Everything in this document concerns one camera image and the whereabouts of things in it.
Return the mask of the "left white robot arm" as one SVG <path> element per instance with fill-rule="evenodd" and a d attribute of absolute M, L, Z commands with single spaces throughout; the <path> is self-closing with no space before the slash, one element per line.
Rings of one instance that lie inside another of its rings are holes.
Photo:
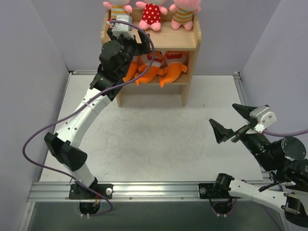
<path fill-rule="evenodd" d="M 82 184 L 80 192 L 87 198 L 96 195 L 97 179 L 86 164 L 87 154 L 79 149 L 81 141 L 99 113 L 122 89 L 123 78 L 133 58 L 150 53 L 150 38 L 143 30 L 138 32 L 140 42 L 129 32 L 116 35 L 110 28 L 107 34 L 110 41 L 102 46 L 99 57 L 101 63 L 82 102 L 62 127 L 44 137 L 52 156 L 68 169 L 74 180 Z"/>

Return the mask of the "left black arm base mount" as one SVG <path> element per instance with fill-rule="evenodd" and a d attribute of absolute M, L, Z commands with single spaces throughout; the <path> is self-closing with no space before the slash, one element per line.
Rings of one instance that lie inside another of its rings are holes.
<path fill-rule="evenodd" d="M 114 185 L 110 183 L 94 183 L 90 186 L 90 189 L 101 194 L 107 199 L 111 199 L 113 194 L 113 187 Z M 90 200 L 98 198 L 98 195 L 89 191 L 88 189 L 85 189 L 78 183 L 74 183 L 70 186 L 68 198 L 72 200 Z"/>

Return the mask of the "pink plush red polka-dot shirt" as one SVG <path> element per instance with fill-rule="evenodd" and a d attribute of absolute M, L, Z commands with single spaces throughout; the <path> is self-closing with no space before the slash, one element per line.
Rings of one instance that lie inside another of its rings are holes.
<path fill-rule="evenodd" d="M 164 7 L 166 0 L 143 0 L 137 1 L 136 6 L 143 9 L 139 27 L 142 30 L 152 29 L 159 31 L 161 29 L 161 15 L 167 15 L 168 9 Z"/>

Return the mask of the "pink plush striped shirt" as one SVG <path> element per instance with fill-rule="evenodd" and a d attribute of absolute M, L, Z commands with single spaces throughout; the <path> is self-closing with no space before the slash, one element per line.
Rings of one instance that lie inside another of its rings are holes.
<path fill-rule="evenodd" d="M 130 15 L 133 11 L 130 0 L 106 0 L 103 5 L 110 10 L 111 20 L 116 20 L 118 15 Z"/>
<path fill-rule="evenodd" d="M 187 31 L 193 28 L 194 13 L 201 10 L 201 0 L 173 0 L 169 10 L 173 12 L 171 27 L 178 30 L 181 26 Z"/>

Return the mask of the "orange shark plush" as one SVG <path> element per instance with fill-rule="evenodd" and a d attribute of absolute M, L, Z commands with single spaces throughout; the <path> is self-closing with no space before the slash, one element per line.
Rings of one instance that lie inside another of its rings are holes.
<path fill-rule="evenodd" d="M 135 77 L 135 74 L 137 73 L 138 69 L 139 69 L 139 62 L 131 62 L 127 75 L 123 78 L 124 82 L 128 82 L 130 80 L 132 80 Z"/>
<path fill-rule="evenodd" d="M 135 81 L 136 85 L 140 84 L 147 84 L 154 80 L 154 78 L 159 75 L 163 76 L 164 71 L 161 69 L 162 65 L 164 64 L 164 55 L 161 51 L 155 51 L 154 53 L 155 58 L 154 62 L 150 66 L 150 69 L 139 79 Z M 135 74 L 135 77 L 138 77 L 140 73 L 144 72 L 146 68 L 149 66 L 151 60 L 153 57 L 153 52 L 150 52 L 150 54 L 144 54 L 140 56 L 140 63 L 141 65 L 138 68 L 138 72 Z"/>
<path fill-rule="evenodd" d="M 188 71 L 186 65 L 188 60 L 187 51 L 166 51 L 164 61 L 166 67 L 164 68 L 164 75 L 159 77 L 159 85 L 162 88 L 165 84 L 175 82 L 182 73 Z"/>

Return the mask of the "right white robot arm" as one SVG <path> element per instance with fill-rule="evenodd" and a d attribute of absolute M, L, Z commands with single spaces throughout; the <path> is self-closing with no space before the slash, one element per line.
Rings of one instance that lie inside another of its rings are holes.
<path fill-rule="evenodd" d="M 308 160 L 306 148 L 298 138 L 284 136 L 270 142 L 264 135 L 277 121 L 268 105 L 252 107 L 234 103 L 232 107 L 247 121 L 234 131 L 209 119 L 217 143 L 240 141 L 268 173 L 273 182 L 264 186 L 249 184 L 226 173 L 218 174 L 212 190 L 219 197 L 244 198 L 279 213 L 290 223 L 308 226 L 308 206 L 303 198 L 308 193 Z"/>

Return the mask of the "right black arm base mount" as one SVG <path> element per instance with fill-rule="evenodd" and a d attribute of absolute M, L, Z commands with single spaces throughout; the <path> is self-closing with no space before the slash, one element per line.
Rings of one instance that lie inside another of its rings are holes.
<path fill-rule="evenodd" d="M 219 173 L 216 180 L 213 183 L 199 183 L 199 197 L 201 199 L 230 199 L 234 198 L 230 196 L 229 191 L 230 183 L 235 180 L 234 177 Z"/>

